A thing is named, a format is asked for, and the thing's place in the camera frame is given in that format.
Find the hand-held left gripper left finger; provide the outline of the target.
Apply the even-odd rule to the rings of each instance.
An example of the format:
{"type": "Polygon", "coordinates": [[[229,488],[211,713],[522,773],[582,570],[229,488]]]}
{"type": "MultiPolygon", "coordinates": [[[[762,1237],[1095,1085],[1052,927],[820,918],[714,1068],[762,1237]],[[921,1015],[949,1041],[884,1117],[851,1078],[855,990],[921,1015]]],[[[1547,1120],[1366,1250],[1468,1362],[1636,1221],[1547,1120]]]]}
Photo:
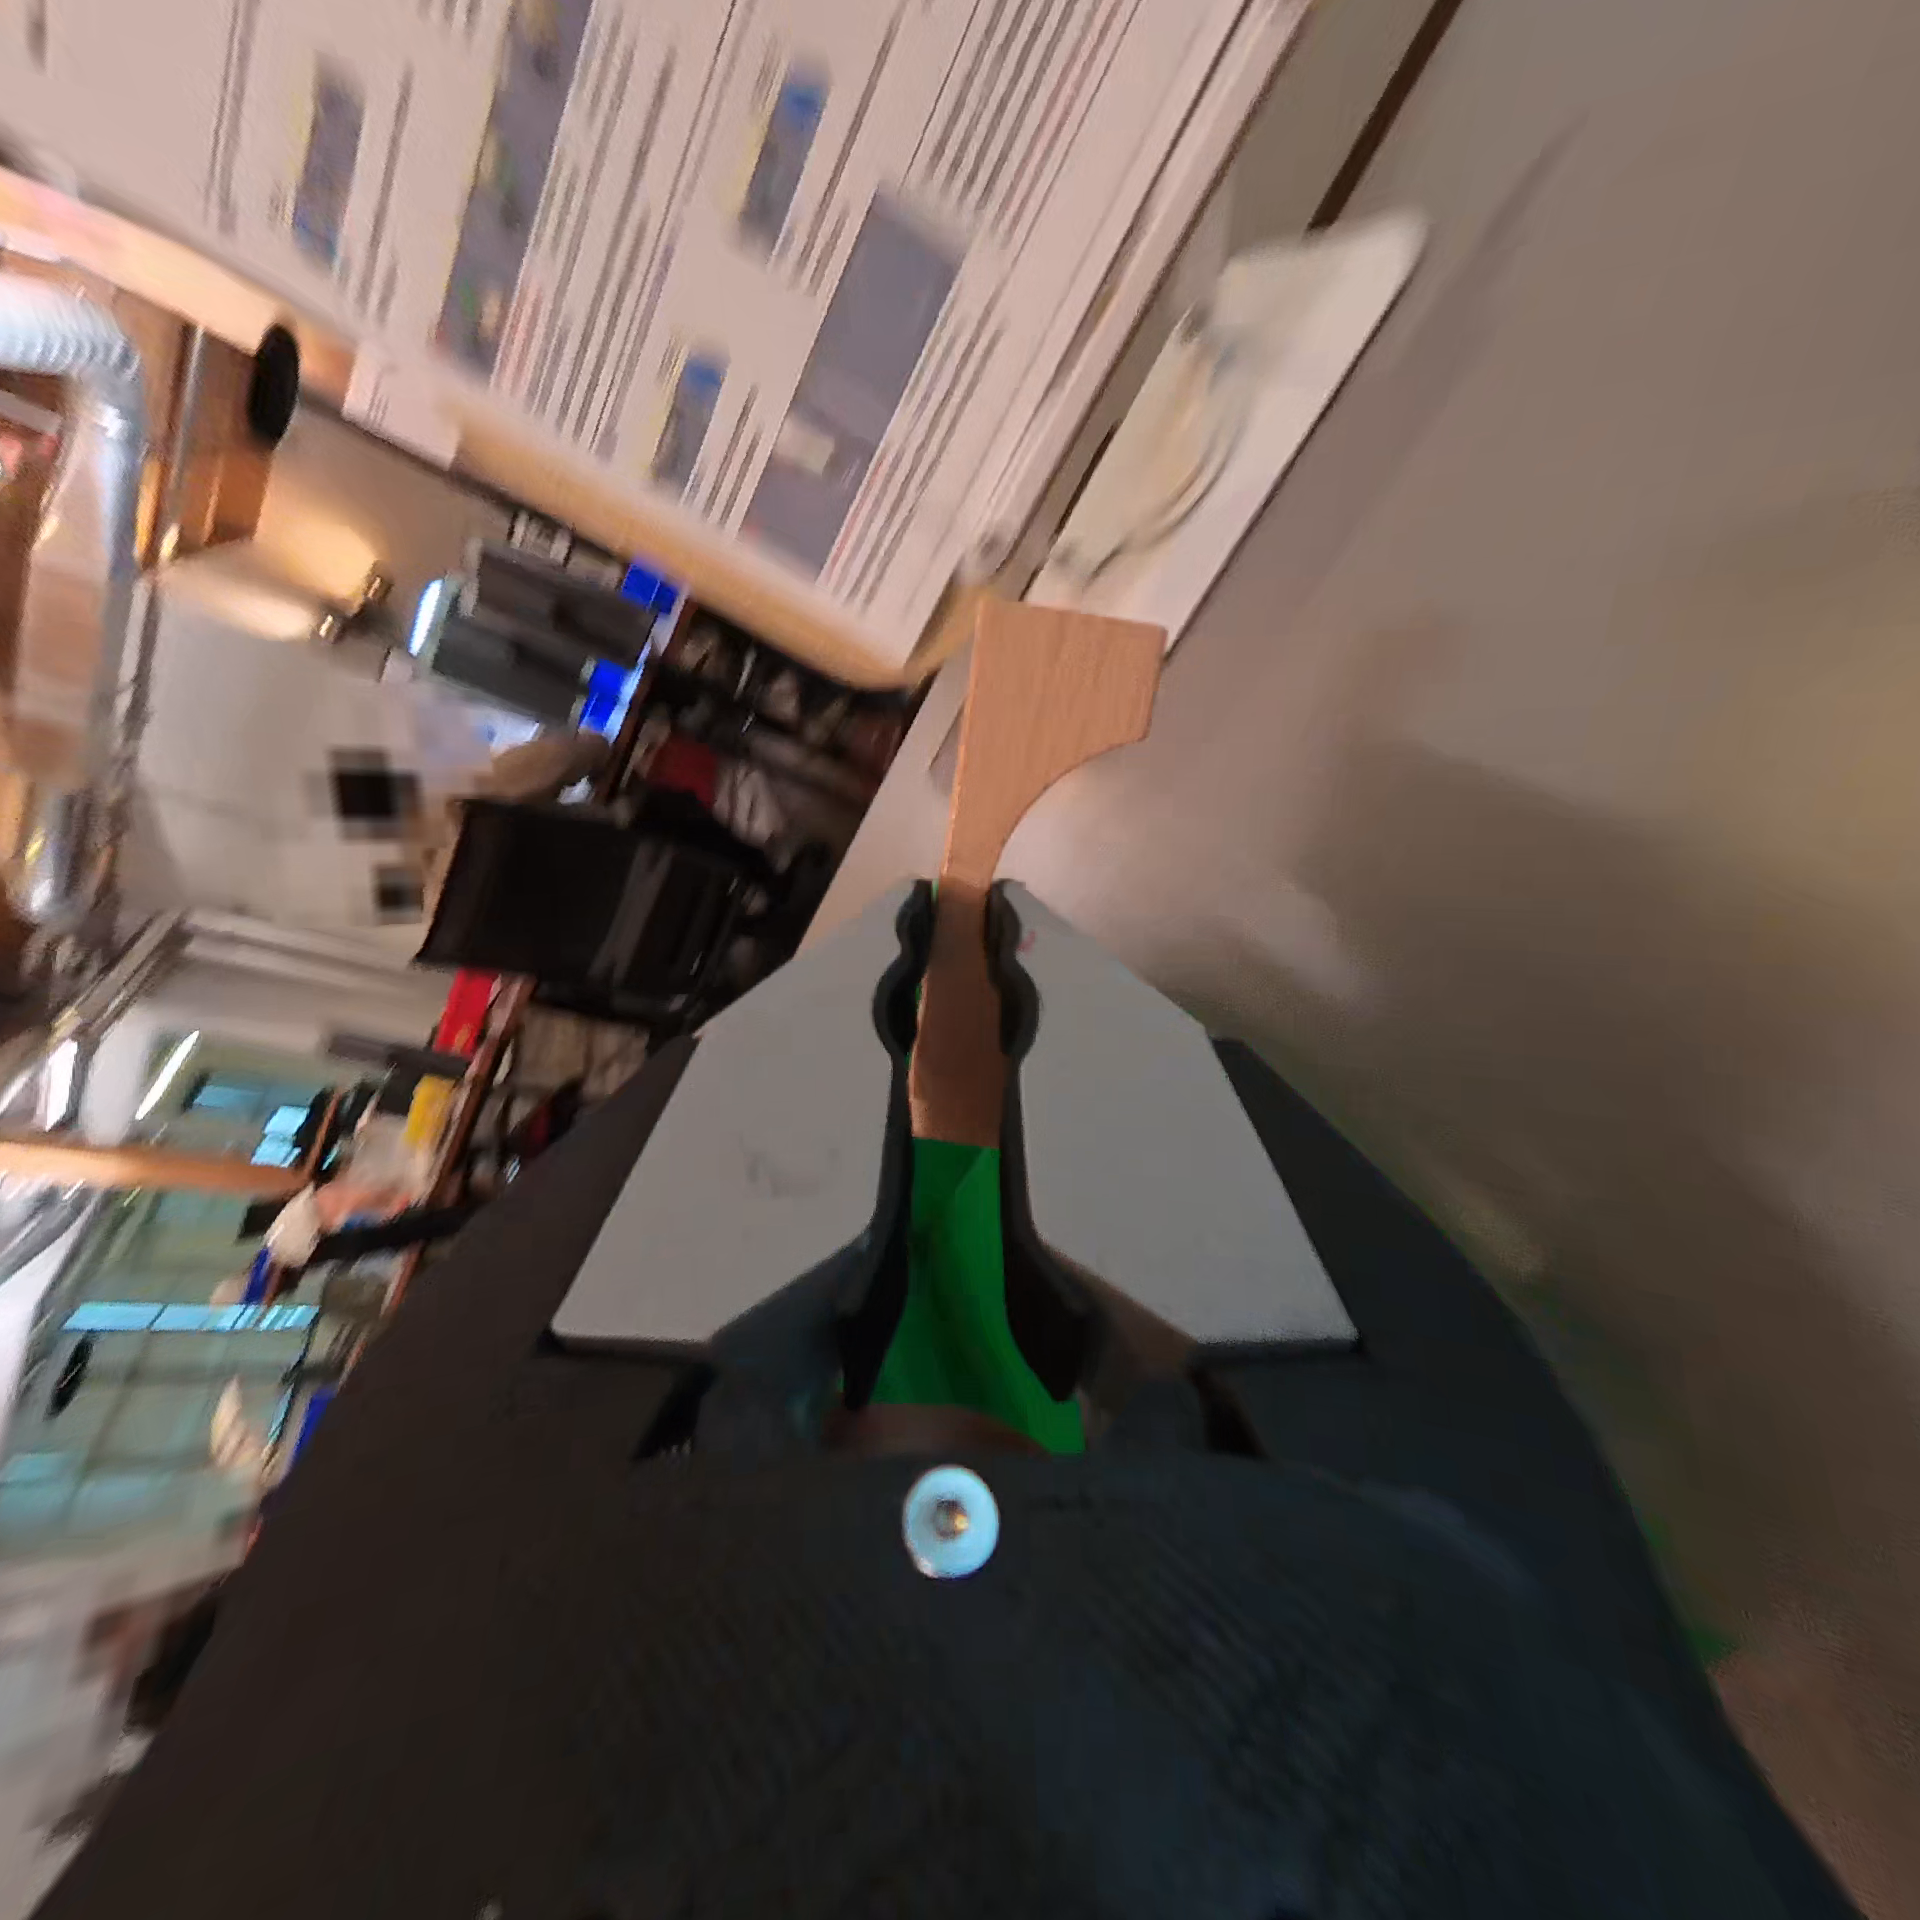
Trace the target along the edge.
{"type": "Polygon", "coordinates": [[[564,1351],[874,1396],[907,1293],[933,905],[927,879],[887,889],[692,1040],[554,1311],[564,1351]]]}

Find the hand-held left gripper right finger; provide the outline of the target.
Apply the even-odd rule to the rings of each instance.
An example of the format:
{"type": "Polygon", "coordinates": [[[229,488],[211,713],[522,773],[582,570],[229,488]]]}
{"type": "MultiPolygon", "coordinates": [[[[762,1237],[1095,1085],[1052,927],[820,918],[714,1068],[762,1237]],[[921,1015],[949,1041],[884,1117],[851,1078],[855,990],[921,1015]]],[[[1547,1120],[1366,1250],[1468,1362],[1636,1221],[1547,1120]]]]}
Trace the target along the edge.
{"type": "Polygon", "coordinates": [[[1014,1344],[1070,1401],[1110,1372],[1350,1352],[1359,1332],[1199,1022],[1014,879],[988,906],[1014,1344]]]}

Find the wooden arch block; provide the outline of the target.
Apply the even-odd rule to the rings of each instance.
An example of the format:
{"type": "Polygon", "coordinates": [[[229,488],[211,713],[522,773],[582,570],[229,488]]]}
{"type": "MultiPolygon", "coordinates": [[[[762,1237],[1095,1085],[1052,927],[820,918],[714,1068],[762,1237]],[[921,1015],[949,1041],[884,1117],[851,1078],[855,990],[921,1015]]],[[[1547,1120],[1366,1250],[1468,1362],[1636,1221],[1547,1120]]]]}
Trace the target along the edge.
{"type": "Polygon", "coordinates": [[[1142,621],[980,604],[909,1058],[917,1137],[998,1142],[1006,1063],[990,895],[1002,854],[1055,782],[1150,730],[1166,646],[1164,629],[1142,621]]]}

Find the green mat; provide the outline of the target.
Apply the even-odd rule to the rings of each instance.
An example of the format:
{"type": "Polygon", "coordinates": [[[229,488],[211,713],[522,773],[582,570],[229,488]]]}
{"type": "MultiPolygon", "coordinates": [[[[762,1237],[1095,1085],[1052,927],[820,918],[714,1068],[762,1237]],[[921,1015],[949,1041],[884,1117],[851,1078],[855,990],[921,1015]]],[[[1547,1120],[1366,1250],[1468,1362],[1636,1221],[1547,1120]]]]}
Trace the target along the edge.
{"type": "Polygon", "coordinates": [[[905,1303],[870,1398],[982,1414],[1079,1456],[1083,1414],[1045,1389],[1006,1310],[998,1175],[994,1146],[915,1140],[905,1303]]]}

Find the black crate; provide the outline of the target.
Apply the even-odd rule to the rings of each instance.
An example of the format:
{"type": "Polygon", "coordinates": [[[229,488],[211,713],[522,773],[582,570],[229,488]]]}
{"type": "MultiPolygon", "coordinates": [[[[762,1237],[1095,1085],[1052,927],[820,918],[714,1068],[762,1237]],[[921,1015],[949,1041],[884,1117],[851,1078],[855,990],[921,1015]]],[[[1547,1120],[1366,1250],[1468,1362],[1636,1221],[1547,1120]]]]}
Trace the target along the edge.
{"type": "Polygon", "coordinates": [[[524,978],[562,1012],[675,1038],[726,994],[730,953],[775,894],[773,860],[681,790],[628,810],[473,798],[417,964],[524,978]]]}

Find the black storage shelf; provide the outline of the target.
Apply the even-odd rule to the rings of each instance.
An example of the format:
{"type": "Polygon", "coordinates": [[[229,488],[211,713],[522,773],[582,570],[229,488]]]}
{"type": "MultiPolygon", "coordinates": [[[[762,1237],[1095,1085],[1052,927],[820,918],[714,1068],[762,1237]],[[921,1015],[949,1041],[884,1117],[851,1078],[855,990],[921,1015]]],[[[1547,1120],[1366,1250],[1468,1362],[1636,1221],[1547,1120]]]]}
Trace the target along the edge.
{"type": "MultiPolygon", "coordinates": [[[[726,994],[714,1017],[801,945],[921,698],[911,690],[830,678],[692,604],[657,625],[619,692],[611,735],[578,729],[529,740],[499,757],[476,790],[444,804],[444,823],[429,841],[429,911],[467,799],[628,810],[649,788],[692,794],[777,869],[775,897],[754,910],[749,932],[726,957],[726,994]]],[[[524,1053],[522,1030],[532,1015],[617,1026],[635,1034],[642,1052],[708,1020],[666,1038],[637,1024],[551,1007],[524,978],[429,970],[449,975],[429,1046],[467,1069],[486,1063],[490,1090],[501,1087],[524,1053]]]]}

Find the white paper sheet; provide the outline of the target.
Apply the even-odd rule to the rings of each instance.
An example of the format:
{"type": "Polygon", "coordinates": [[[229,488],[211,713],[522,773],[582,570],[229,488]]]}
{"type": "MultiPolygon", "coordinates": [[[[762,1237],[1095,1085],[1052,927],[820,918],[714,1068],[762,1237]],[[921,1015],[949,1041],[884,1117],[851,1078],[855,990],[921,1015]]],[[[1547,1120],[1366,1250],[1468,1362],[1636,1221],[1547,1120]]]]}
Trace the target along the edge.
{"type": "Polygon", "coordinates": [[[1417,272],[1414,208],[1247,247],[1182,313],[1022,599],[1182,638],[1417,272]]]}

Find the wooden speaker box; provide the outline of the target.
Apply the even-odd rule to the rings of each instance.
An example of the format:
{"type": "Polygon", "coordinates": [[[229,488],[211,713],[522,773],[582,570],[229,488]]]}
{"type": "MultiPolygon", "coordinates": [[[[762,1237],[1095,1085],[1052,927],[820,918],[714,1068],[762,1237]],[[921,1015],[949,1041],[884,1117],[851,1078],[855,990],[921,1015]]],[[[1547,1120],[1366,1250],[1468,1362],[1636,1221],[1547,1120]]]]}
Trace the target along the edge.
{"type": "Polygon", "coordinates": [[[301,344],[282,320],[252,348],[181,321],[146,373],[151,449],[135,556],[145,568],[249,544],[301,396],[301,344]]]}

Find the wall poster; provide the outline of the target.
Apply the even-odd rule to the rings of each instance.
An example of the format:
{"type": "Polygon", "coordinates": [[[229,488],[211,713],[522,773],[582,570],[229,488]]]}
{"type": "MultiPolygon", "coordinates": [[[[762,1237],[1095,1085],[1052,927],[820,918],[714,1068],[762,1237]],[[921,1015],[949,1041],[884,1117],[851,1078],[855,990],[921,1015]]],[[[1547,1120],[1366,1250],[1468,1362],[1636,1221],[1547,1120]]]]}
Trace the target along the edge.
{"type": "Polygon", "coordinates": [[[170,4],[188,206],[900,655],[1305,4],[170,4]]]}

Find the silver ventilation duct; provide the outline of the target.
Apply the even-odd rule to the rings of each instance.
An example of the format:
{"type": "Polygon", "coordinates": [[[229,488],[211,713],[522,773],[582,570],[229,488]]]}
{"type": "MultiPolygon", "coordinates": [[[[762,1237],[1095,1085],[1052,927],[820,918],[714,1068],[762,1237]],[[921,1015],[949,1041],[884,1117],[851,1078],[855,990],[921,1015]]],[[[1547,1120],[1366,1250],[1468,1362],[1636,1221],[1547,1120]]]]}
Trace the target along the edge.
{"type": "Polygon", "coordinates": [[[35,927],[84,914],[132,625],[151,448],[139,352],[81,292],[4,273],[4,884],[35,927]]]}

